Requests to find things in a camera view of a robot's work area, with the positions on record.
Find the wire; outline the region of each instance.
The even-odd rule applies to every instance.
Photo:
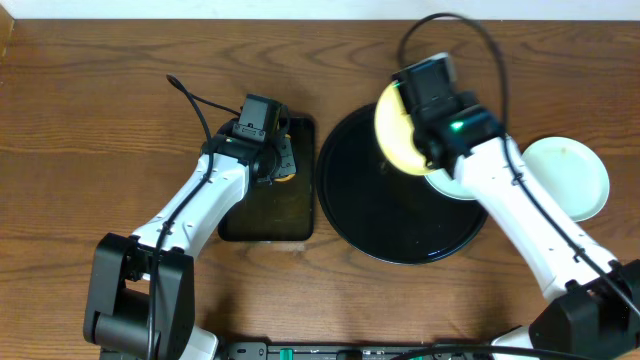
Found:
[[[231,109],[231,108],[228,108],[228,107],[226,107],[226,106],[222,106],[222,105],[220,105],[220,104],[216,104],[216,103],[214,103],[214,102],[212,102],[212,101],[209,101],[209,100],[203,99],[203,98],[201,98],[201,97],[199,97],[199,96],[197,96],[197,95],[194,95],[194,94],[192,94],[192,93],[190,93],[190,92],[188,92],[188,91],[185,93],[186,88],[185,88],[185,87],[180,83],[180,81],[178,81],[178,79],[176,79],[176,77],[175,77],[175,76],[173,76],[173,75],[167,75],[167,79],[169,80],[169,83],[171,83],[171,85],[173,85],[173,87],[174,87],[174,88],[176,88],[176,89],[178,89],[178,90],[182,91],[182,93],[184,93],[185,95],[187,95],[187,93],[188,93],[188,94],[189,94],[189,95],[190,95],[194,100],[196,100],[196,101],[200,101],[201,103],[203,103],[203,104],[207,104],[207,105],[209,105],[209,106],[213,106],[214,108],[217,108],[217,109],[224,110],[224,111],[226,111],[226,112],[232,113],[232,114],[233,114],[233,115],[235,115],[235,116],[240,116],[240,112],[235,111],[235,110],[233,110],[233,109]]]
[[[391,360],[411,360],[420,356],[455,353],[504,354],[557,360],[590,360],[590,358],[584,356],[561,353],[557,351],[492,345],[451,345],[431,347],[398,355],[391,358]]]
[[[204,118],[204,115],[202,115],[202,111],[200,111],[198,104],[196,104],[195,102],[196,97],[193,96],[193,94],[191,94],[189,91],[187,91],[184,85],[182,85],[182,83],[175,76],[171,74],[167,74],[167,80],[169,80],[171,85],[173,85],[176,89],[180,90],[187,97],[187,99],[191,103],[191,106],[193,106],[193,109],[196,111],[196,114],[198,114],[198,118],[200,119],[200,123],[202,124],[202,128],[204,129],[204,134],[207,138],[207,145],[211,144],[211,132],[209,131],[207,120]],[[208,101],[202,101],[202,102],[204,102],[207,105],[212,104],[212,106],[222,110],[227,110],[232,113],[234,112],[233,110],[221,105],[217,105],[217,104],[213,105],[214,103],[211,103]],[[162,230],[160,231],[160,235],[158,236],[158,240],[156,241],[156,247],[155,249],[153,249],[150,281],[149,281],[149,318],[148,318],[149,334],[147,338],[147,354],[146,354],[147,360],[153,360],[155,358],[154,342],[155,342],[155,331],[156,331],[155,329],[156,327],[156,321],[155,321],[156,320],[156,292],[157,292],[156,288],[158,287],[158,284],[157,284],[158,265],[160,263],[160,250],[162,248],[162,244],[167,234],[171,230],[171,225],[173,225],[173,223],[175,222],[176,218],[178,217],[182,209],[184,209],[184,207],[189,203],[189,201],[191,201],[191,199],[204,186],[204,184],[207,183],[207,180],[209,180],[209,178],[211,177],[212,170],[213,170],[213,152],[209,151],[209,164],[207,165],[207,171],[202,176],[202,179],[200,179],[198,184],[193,188],[193,190],[191,190],[191,192],[187,194],[187,196],[180,202],[180,204],[176,207],[173,213],[171,213],[167,221],[165,221],[162,224]]]
[[[507,70],[504,64],[504,59],[502,58],[502,52],[500,51],[500,47],[496,43],[496,41],[491,37],[487,29],[484,28],[479,22],[468,19],[462,15],[453,14],[453,13],[437,13],[433,15],[429,15],[418,22],[416,22],[409,31],[402,37],[400,40],[400,44],[398,46],[398,52],[396,54],[396,58],[398,61],[398,65],[401,68],[405,67],[405,58],[404,52],[407,41],[413,32],[415,32],[420,26],[425,23],[442,17],[453,17],[461,20],[465,25],[473,28],[484,40],[487,48],[491,52],[493,59],[495,60],[496,66],[498,68],[498,75],[500,78],[500,95],[502,98],[501,104],[501,118],[502,118],[502,126],[504,127],[504,132],[501,134],[502,142],[503,142],[503,151],[505,159],[507,160],[507,165],[513,174],[514,181],[520,185],[522,191],[527,195],[529,201],[535,206],[535,208],[540,212],[540,214],[547,220],[547,222],[553,227],[553,229],[562,237],[562,239],[567,243],[567,245],[575,252],[577,257],[580,257],[584,262],[591,268],[593,271],[600,276],[600,278],[613,290],[614,293],[629,307],[629,309],[634,312],[640,318],[640,310],[635,306],[633,301],[629,298],[629,296],[622,290],[611,277],[602,270],[598,264],[595,263],[584,251],[582,247],[576,244],[567,233],[549,216],[549,214],[545,211],[545,209],[538,203],[535,197],[531,194],[529,189],[525,186],[522,181],[522,173],[520,173],[517,168],[514,166],[513,161],[511,159],[511,154],[508,149],[508,138],[507,138],[507,128],[509,124],[509,84],[507,78]]]

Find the wooden table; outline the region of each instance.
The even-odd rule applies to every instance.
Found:
[[[93,251],[105,233],[153,216],[203,141],[165,73],[227,106],[257,93],[308,112],[319,150],[377,99],[410,24],[18,21],[0,65],[0,358],[97,358],[82,338]],[[639,258],[640,24],[487,26],[509,66],[510,132],[522,148],[558,135],[594,149],[611,195],[582,225],[623,262]],[[431,24],[409,48],[413,60],[449,50],[460,88],[497,108],[494,65],[470,30]],[[206,116],[212,128],[229,118]],[[352,248],[316,209],[303,243],[209,241],[196,265],[197,323],[235,339],[427,343],[487,340],[545,307],[491,220],[455,256],[397,266]]]

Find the green light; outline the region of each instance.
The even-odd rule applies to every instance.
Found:
[[[464,126],[464,123],[462,121],[456,121],[451,123],[450,126],[451,126],[451,129],[453,129],[453,131],[458,131]]]

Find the black cable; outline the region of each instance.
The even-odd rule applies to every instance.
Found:
[[[504,59],[502,58],[502,52],[500,51],[498,44],[491,37],[489,32],[479,22],[468,19],[458,14],[437,13],[437,14],[429,15],[419,20],[418,22],[416,22],[400,40],[400,44],[398,46],[398,52],[396,54],[398,65],[401,68],[405,67],[404,51],[405,51],[407,41],[409,40],[409,37],[411,36],[411,34],[413,34],[414,31],[416,31],[420,26],[424,25],[425,23],[437,18],[442,18],[442,17],[453,17],[453,18],[459,19],[465,25],[468,25],[469,27],[476,30],[476,32],[478,32],[478,34],[480,34],[480,36],[484,40],[487,48],[489,48],[491,55],[495,60],[496,66],[498,68],[499,78],[500,78],[500,94],[502,98],[501,118],[502,118],[502,125],[504,127],[504,132],[502,133],[501,137],[503,142],[503,151],[504,151],[505,159],[507,160],[507,165],[509,166],[511,173],[513,174],[514,181],[517,182],[518,185],[520,185],[520,187],[522,188],[522,191],[529,198],[529,201],[531,201],[531,203],[533,204],[533,206],[535,206],[538,212],[540,212],[540,214],[545,218],[545,220],[547,220],[547,222],[551,225],[551,227],[553,227],[553,229],[560,235],[560,237],[562,237],[562,239],[567,243],[567,245],[575,252],[576,256],[583,259],[584,262],[591,269],[593,269],[593,271],[595,271],[596,274],[598,274],[598,276],[600,276],[600,278],[602,278],[602,280],[605,283],[607,283],[607,285],[611,288],[611,290],[613,290],[613,292],[616,293],[616,295],[629,307],[629,309],[631,309],[632,312],[636,313],[636,315],[640,317],[640,310],[638,310],[638,308],[635,306],[635,304],[629,298],[629,296],[624,292],[624,290],[622,290],[615,282],[613,282],[613,280],[611,280],[609,275],[606,272],[604,272],[604,270],[602,270],[598,266],[598,264],[596,264],[587,254],[585,254],[584,249],[579,245],[577,245],[567,235],[567,233],[551,218],[551,216],[547,214],[547,212],[544,210],[542,205],[538,203],[538,201],[531,194],[529,189],[525,186],[524,182],[522,181],[522,173],[520,173],[515,167],[515,165],[513,165],[513,161],[511,160],[511,154],[509,153],[508,141],[507,141],[507,127],[509,124],[509,85],[508,85],[508,78],[507,78],[507,70],[504,64]]]
[[[504,354],[528,356],[541,359],[556,360],[591,360],[590,358],[561,353],[550,350],[525,349],[510,346],[492,346],[492,345],[448,345],[426,348],[422,350],[411,351],[406,354],[398,355],[391,360],[411,360],[420,356],[431,356],[436,354],[455,354],[455,353],[482,353],[482,354]]]
[[[187,89],[182,85],[182,83],[173,75],[167,74],[167,80],[173,85],[176,89],[180,90],[189,100],[191,106],[198,114],[198,118],[200,119],[200,123],[202,124],[202,128],[204,129],[204,134],[207,138],[207,144],[211,144],[211,132],[209,131],[209,126],[207,125],[207,120],[202,115],[202,111],[198,107],[198,104],[195,102],[195,96],[191,94]],[[220,105],[212,105],[217,108],[221,108],[223,110],[227,110],[233,112],[233,110],[228,109],[224,106]],[[162,230],[160,231],[160,235],[158,236],[158,240],[156,241],[156,247],[153,249],[153,256],[151,262],[151,272],[150,281],[149,281],[149,334],[147,338],[147,360],[153,360],[155,358],[155,314],[156,314],[156,288],[158,281],[158,265],[160,263],[160,250],[162,248],[162,244],[164,242],[167,233],[171,230],[171,225],[175,222],[175,219],[178,217],[182,209],[189,203],[189,201],[196,195],[196,193],[207,183],[207,180],[211,177],[211,172],[213,170],[213,152],[209,151],[209,164],[207,165],[207,171],[202,176],[202,179],[198,182],[196,187],[187,194],[187,196],[180,202],[180,204],[176,207],[176,209],[171,213],[167,221],[162,224]]]
[[[233,114],[233,115],[235,115],[235,116],[240,116],[240,112],[239,112],[239,111],[235,111],[235,110],[233,110],[233,109],[231,109],[231,108],[228,108],[228,107],[226,107],[226,106],[222,106],[222,105],[220,105],[220,104],[216,104],[216,103],[211,102],[211,101],[209,101],[209,100],[203,99],[203,98],[201,98],[201,97],[199,97],[199,96],[197,96],[197,95],[194,95],[194,94],[192,94],[192,93],[190,93],[190,92],[188,92],[188,91],[187,91],[187,93],[185,93],[185,92],[184,92],[184,91],[186,91],[185,87],[184,87],[184,86],[182,86],[182,84],[178,81],[178,79],[176,79],[173,75],[167,75],[167,79],[169,80],[169,83],[171,83],[171,85],[173,85],[173,87],[174,87],[174,88],[176,88],[176,89],[178,89],[178,90],[182,91],[185,95],[187,95],[187,93],[189,93],[189,95],[190,95],[194,100],[196,100],[196,101],[200,101],[201,103],[203,103],[203,104],[207,104],[207,105],[209,105],[209,106],[213,106],[214,108],[217,108],[217,109],[224,110],[224,111],[226,111],[226,112],[232,113],[232,114]]]

